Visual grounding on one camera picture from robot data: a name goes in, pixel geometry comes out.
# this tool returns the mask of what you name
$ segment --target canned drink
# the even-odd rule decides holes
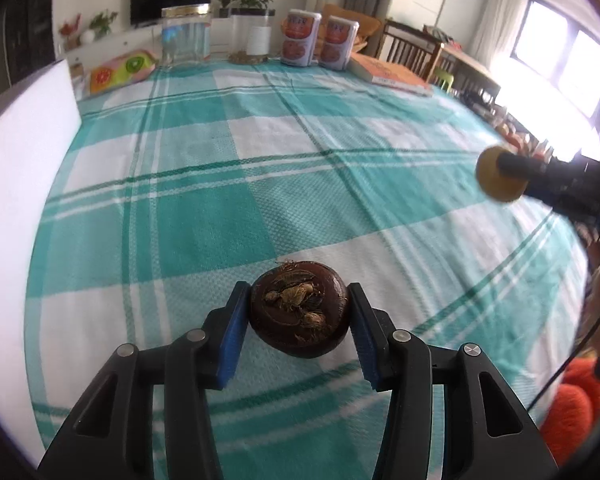
[[[322,15],[319,12],[291,9],[286,17],[285,38],[280,61],[292,66],[309,66]]]
[[[358,22],[330,16],[320,52],[320,65],[331,70],[346,69],[359,28]]]

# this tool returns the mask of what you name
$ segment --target screw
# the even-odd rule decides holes
[[[187,339],[193,343],[202,341],[206,337],[205,331],[201,328],[194,328],[187,332]]]
[[[481,352],[482,350],[480,350],[480,347],[476,343],[467,343],[464,345],[464,353],[471,357],[476,357],[477,355],[480,355]]]
[[[134,346],[131,343],[124,343],[123,345],[120,345],[118,347],[118,349],[116,350],[116,353],[120,357],[128,357],[133,352],[134,352]]]
[[[406,330],[396,330],[392,334],[392,337],[399,343],[406,343],[411,339],[411,334]]]

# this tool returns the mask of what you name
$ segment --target white vase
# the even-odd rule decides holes
[[[94,30],[88,28],[80,35],[80,44],[87,45],[93,43],[96,39],[96,33]]]

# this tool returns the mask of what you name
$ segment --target teal plaid tablecloth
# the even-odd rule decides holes
[[[486,199],[474,165],[496,138],[446,95],[276,62],[213,63],[158,70],[80,110],[27,291],[45,445],[120,343],[171,342],[237,280],[287,259],[362,283],[373,306],[430,344],[480,344],[525,402],[570,350],[586,266],[576,236],[539,203]],[[209,402],[227,479],[361,479],[388,396],[363,381],[350,335],[300,360],[249,329],[236,377]],[[154,404],[164,478],[159,388]]]

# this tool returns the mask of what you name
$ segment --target white cabinet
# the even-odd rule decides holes
[[[231,32],[231,18],[214,18],[211,20],[210,50],[212,54],[228,52]],[[153,52],[156,56],[160,56],[162,53],[161,35],[161,25],[136,28],[111,34],[101,40],[79,46],[65,52],[61,57],[65,58],[69,65],[82,63],[85,71],[87,71],[138,48],[144,48]]]

